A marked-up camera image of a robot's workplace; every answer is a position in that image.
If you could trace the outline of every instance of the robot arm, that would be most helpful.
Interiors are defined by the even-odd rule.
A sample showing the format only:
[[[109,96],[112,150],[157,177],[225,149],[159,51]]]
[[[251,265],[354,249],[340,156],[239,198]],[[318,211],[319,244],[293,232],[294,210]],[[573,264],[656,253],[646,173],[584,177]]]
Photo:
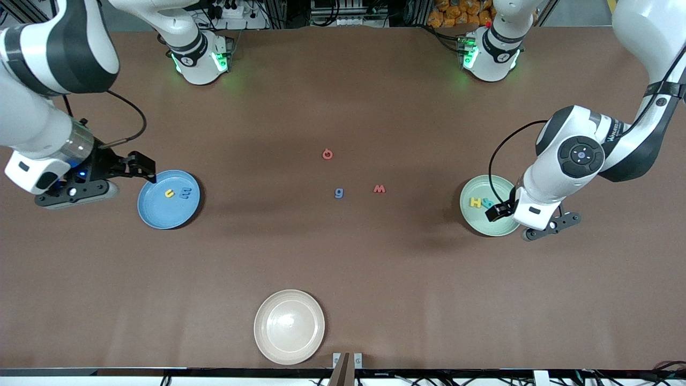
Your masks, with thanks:
[[[192,84],[207,84],[228,71],[232,40],[200,31],[183,10],[199,0],[110,0],[110,3],[150,24],[164,38],[176,70]]]
[[[510,200],[489,210],[489,220],[513,215],[518,223],[542,231],[562,200],[596,175],[629,181],[650,169],[686,91],[684,17],[683,0],[623,0],[617,5],[615,33],[650,78],[634,124],[580,106],[557,111],[536,140],[538,158]]]
[[[101,148],[84,123],[49,99],[107,91],[119,72],[97,2],[58,6],[48,22],[0,31],[0,146],[14,149],[5,173],[50,208],[114,196],[107,178],[155,177],[154,161]]]
[[[497,82],[513,69],[519,48],[534,24],[534,10],[539,0],[493,0],[498,12],[490,27],[479,27],[467,34],[473,45],[466,46],[468,54],[462,66],[477,78]]]

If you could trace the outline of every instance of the plate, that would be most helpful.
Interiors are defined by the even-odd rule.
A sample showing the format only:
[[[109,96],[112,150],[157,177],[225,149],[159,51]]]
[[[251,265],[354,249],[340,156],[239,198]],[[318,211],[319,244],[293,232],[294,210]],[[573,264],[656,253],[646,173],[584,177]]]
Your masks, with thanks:
[[[141,220],[157,229],[184,225],[198,210],[200,186],[183,170],[166,170],[157,174],[157,183],[148,181],[138,195]]]
[[[493,188],[500,198],[509,198],[514,185],[499,176],[492,176],[492,178]],[[470,206],[472,198],[480,200],[481,207],[478,205]],[[486,210],[489,202],[499,203],[488,184],[488,175],[474,177],[462,188],[460,210],[464,219],[474,230],[487,236],[505,236],[514,232],[519,223],[513,220],[511,216],[503,217],[494,222],[488,221]]]
[[[262,355],[279,365],[295,365],[311,357],[322,343],[324,313],[305,292],[279,291],[260,306],[254,332]]]

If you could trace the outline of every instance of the light green plate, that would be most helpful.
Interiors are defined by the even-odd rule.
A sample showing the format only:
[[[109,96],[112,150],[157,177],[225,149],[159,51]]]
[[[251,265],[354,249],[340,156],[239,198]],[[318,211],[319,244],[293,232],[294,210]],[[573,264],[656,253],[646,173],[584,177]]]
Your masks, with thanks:
[[[495,191],[498,192],[498,195],[503,200],[510,197],[510,191],[513,187],[514,185],[508,180],[493,176],[493,188],[495,188]],[[481,199],[482,205],[480,208],[469,206],[472,198]],[[488,221],[486,217],[486,209],[488,208],[484,205],[484,199],[494,204],[499,202],[490,189],[488,175],[474,177],[462,188],[460,210],[467,223],[479,233],[487,236],[505,236],[514,232],[519,223],[514,221],[512,217],[501,218],[494,222]]]

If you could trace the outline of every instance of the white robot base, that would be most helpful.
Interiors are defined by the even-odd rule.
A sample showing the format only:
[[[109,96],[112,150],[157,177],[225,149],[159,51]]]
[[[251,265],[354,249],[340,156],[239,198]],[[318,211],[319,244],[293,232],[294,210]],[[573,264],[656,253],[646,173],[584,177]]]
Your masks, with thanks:
[[[212,83],[227,72],[230,69],[233,51],[233,39],[218,36],[210,31],[203,31],[202,34],[207,38],[208,49],[194,66],[187,67],[182,62],[184,58],[181,58],[180,63],[173,54],[171,55],[176,64],[176,71],[189,83],[197,85]]]
[[[508,55],[507,58],[493,58],[484,47],[484,39],[488,38],[484,36],[487,33],[487,27],[479,27],[475,31],[470,32],[466,35],[467,38],[474,39],[473,45],[466,45],[465,49],[469,52],[462,58],[462,66],[475,77],[484,80],[486,82],[497,82],[505,78],[510,70],[512,70],[515,65],[517,65],[517,57],[519,56],[520,50],[518,49],[514,55]],[[505,43],[498,43],[503,45],[502,49],[507,49]]]

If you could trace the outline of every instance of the white plate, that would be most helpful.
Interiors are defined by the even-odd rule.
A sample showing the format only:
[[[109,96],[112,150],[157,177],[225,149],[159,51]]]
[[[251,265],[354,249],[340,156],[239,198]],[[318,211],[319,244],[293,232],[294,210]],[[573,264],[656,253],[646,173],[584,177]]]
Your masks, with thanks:
[[[255,316],[255,343],[279,365],[311,357],[324,338],[324,313],[307,293],[289,289],[269,296]]]

